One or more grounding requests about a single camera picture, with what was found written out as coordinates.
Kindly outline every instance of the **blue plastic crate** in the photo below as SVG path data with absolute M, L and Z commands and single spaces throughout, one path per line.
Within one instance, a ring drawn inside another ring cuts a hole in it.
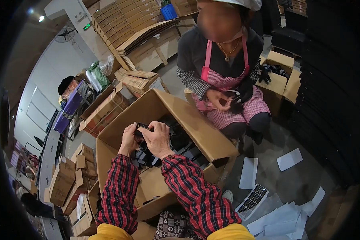
M 172 3 L 168 4 L 165 7 L 162 7 L 161 12 L 163 13 L 165 20 L 171 20 L 171 19 L 177 18 L 177 14 L 175 12 L 175 9 L 172 6 Z

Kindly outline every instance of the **woman's right hand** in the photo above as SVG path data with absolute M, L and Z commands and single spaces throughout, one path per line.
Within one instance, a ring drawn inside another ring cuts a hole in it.
M 224 93 L 220 91 L 216 91 L 213 89 L 208 89 L 206 91 L 207 98 L 211 101 L 213 106 L 217 108 L 220 112 L 226 112 L 231 108 L 232 99 L 224 95 Z M 226 101 L 225 105 L 221 105 L 220 99 Z

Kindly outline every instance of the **woman's left hand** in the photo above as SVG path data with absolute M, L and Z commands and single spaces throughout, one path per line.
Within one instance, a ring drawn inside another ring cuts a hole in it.
M 119 154 L 129 157 L 132 151 L 139 148 L 139 144 L 137 143 L 134 134 L 136 126 L 137 123 L 134 122 L 124 129 L 123 142 L 121 143 Z

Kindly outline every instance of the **gold necklace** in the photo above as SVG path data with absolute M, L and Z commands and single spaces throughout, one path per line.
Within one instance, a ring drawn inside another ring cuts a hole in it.
M 226 62 L 229 62 L 229 57 L 228 57 L 228 55 L 231 54 L 231 53 L 233 53 L 233 52 L 236 50 L 237 46 L 239 45 L 239 41 L 240 41 L 240 39 L 237 41 L 237 44 L 236 44 L 235 48 L 234 48 L 232 51 L 230 51 L 229 53 L 225 53 L 225 50 L 224 50 L 223 47 L 220 45 L 220 43 L 217 43 L 217 45 L 220 47 L 220 49 L 221 49 L 221 50 L 223 51 L 223 53 L 225 54 L 225 61 L 226 61 Z

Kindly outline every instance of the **yellow sleeve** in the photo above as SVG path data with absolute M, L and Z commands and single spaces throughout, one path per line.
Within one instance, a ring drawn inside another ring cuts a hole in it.
M 90 236 L 89 240 L 133 240 L 133 238 L 119 227 L 101 223 L 97 227 L 97 233 Z
M 207 237 L 207 240 L 254 240 L 254 236 L 241 224 L 232 223 Z

